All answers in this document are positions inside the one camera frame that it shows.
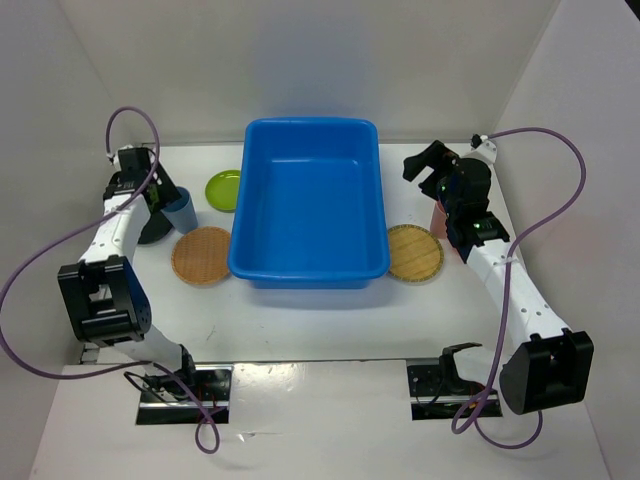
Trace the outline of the pink plastic cup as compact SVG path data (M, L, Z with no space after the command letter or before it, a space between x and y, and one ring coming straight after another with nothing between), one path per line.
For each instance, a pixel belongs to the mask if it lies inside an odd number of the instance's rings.
M430 232L438 239L446 239L447 238L447 215L446 212L439 201L434 204L434 208L432 211L431 222L430 222Z

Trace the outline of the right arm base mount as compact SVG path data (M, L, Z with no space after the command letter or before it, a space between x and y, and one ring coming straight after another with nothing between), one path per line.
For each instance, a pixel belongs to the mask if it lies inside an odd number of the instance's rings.
M406 361L413 421L449 420L484 385L462 380L439 358Z

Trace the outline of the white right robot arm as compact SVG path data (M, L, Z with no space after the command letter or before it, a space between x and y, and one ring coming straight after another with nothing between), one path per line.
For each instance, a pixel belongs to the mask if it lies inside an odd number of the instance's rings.
M509 409L518 415L582 401L594 344L549 306L516 255L516 243L489 209L495 145L475 137L460 156L439 140L403 161L403 177L414 181L431 171L419 189L440 203L446 234L461 260L477 275L501 313L499 336L516 350L489 370Z

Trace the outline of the orange woven bamboo tray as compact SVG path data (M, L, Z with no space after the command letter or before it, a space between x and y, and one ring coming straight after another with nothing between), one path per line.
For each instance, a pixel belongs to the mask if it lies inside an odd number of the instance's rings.
M173 247L171 266L183 282L208 286L225 279L231 234L219 227L200 227L184 235Z

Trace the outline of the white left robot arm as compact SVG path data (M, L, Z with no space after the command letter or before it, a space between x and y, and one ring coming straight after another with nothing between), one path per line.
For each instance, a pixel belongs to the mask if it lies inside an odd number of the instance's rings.
M199 387L193 358L153 326L133 259L140 245L197 228L191 196L173 183L149 148L125 146L112 162L116 171L103 194L106 218L80 259L57 275L72 330L82 342L144 362L149 389L188 399Z

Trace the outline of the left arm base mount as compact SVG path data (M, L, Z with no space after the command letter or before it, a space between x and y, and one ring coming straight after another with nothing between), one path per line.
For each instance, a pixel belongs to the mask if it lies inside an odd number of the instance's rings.
M216 424L229 423L232 375L230 364L197 364L191 378L184 379ZM167 376L131 371L125 371L123 376L139 392L137 425L196 425L204 419L193 399Z

